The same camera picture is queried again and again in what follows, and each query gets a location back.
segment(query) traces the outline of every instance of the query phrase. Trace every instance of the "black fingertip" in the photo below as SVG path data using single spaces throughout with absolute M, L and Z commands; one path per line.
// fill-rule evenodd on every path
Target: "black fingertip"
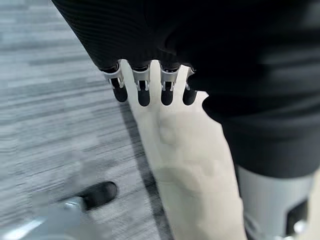
M 88 187 L 79 197 L 83 198 L 86 210 L 91 210 L 109 203 L 117 194 L 117 185 L 112 181 L 104 181 Z
M 114 88 L 113 93 L 115 98 L 121 103 L 125 102 L 128 99 L 128 93 L 125 85 L 123 87 Z
M 166 89 L 161 92 L 161 102 L 163 105 L 168 106 L 172 103 L 174 99 L 174 91 L 170 91 L 170 89 Z
M 150 92 L 143 89 L 138 91 L 138 102 L 143 107 L 148 106 L 150 103 Z
M 196 100 L 196 96 L 197 96 L 197 91 L 193 90 L 193 89 L 184 89 L 184 92 L 183 92 L 183 97 L 182 97 L 182 100 L 183 100 L 183 103 L 187 106 L 193 104 Z
M 202 91 L 203 89 L 203 78 L 198 74 L 194 73 L 186 79 L 186 83 L 191 89 Z

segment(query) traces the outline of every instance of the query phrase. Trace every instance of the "striped carpet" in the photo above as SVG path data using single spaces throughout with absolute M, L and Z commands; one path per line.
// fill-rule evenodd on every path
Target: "striped carpet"
M 111 180 L 105 239 L 173 239 L 129 105 L 48 0 L 0 1 L 0 164 L 0 226 Z

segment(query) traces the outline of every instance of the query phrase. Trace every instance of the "metal joint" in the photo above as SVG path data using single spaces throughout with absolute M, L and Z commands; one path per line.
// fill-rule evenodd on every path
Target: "metal joint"
M 147 70 L 144 71 L 136 71 L 132 69 L 134 82 L 136 85 L 136 89 L 141 91 L 140 82 L 145 82 L 145 90 L 149 91 L 149 83 L 150 83 L 150 66 L 148 66 Z
M 188 69 L 188 73 L 186 74 L 186 79 L 188 79 L 191 75 L 195 74 L 195 71 L 192 67 L 189 67 Z M 188 91 L 190 91 L 190 86 L 188 84 L 188 82 L 185 83 L 185 89 L 187 89 Z
M 176 71 L 168 72 L 168 71 L 165 71 L 164 69 L 161 68 L 160 77 L 161 77 L 161 88 L 162 88 L 162 91 L 166 90 L 166 82 L 172 83 L 170 91 L 172 92 L 174 90 L 174 86 L 175 86 L 175 84 L 177 82 L 179 69 L 180 69 L 180 67 Z
M 112 73 L 108 73 L 108 72 L 103 72 L 103 75 L 104 75 L 104 78 L 105 80 L 112 85 L 113 89 L 115 89 L 115 86 L 113 86 L 112 82 L 111 82 L 111 79 L 118 79 L 118 82 L 119 82 L 119 86 L 120 88 L 122 89 L 125 85 L 124 83 L 124 76 L 122 74 L 122 71 L 121 71 L 121 67 L 119 65 L 119 68 L 117 71 L 115 72 L 112 72 Z

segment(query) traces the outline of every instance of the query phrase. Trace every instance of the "white floor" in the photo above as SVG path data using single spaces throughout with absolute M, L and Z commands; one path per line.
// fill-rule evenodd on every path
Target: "white floor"
M 160 101 L 160 69 L 151 64 L 151 102 L 138 104 L 128 64 L 122 71 L 129 103 L 149 164 L 157 180 L 175 240 L 244 240 L 242 202 L 221 126 L 207 117 L 198 93 L 192 106 L 182 102 L 187 68 L 182 67 L 170 106 Z M 320 236 L 320 175 L 310 200 L 310 226 L 299 240 Z

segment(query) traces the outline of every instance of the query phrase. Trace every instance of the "floor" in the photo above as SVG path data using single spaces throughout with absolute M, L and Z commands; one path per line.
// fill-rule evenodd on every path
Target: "floor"
M 105 239 L 173 239 L 129 104 L 48 0 L 0 1 L 0 154 L 0 226 L 111 180 Z

